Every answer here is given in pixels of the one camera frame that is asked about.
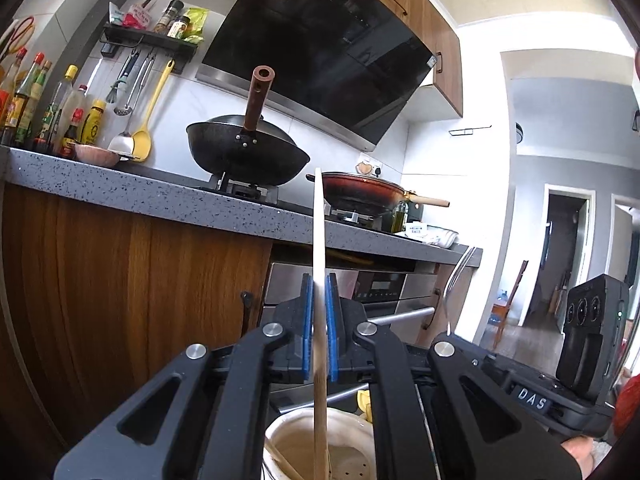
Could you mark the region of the right hand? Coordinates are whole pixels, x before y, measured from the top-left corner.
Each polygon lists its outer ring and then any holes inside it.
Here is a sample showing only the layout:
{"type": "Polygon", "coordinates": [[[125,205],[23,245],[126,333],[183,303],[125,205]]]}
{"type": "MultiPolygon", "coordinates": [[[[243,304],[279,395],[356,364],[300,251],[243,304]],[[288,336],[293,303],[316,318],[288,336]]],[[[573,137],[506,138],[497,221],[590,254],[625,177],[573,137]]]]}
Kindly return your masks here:
{"type": "Polygon", "coordinates": [[[611,445],[604,441],[597,441],[592,437],[585,436],[567,439],[561,445],[566,452],[569,452],[574,457],[584,479],[587,479],[593,473],[612,448],[611,445]]]}

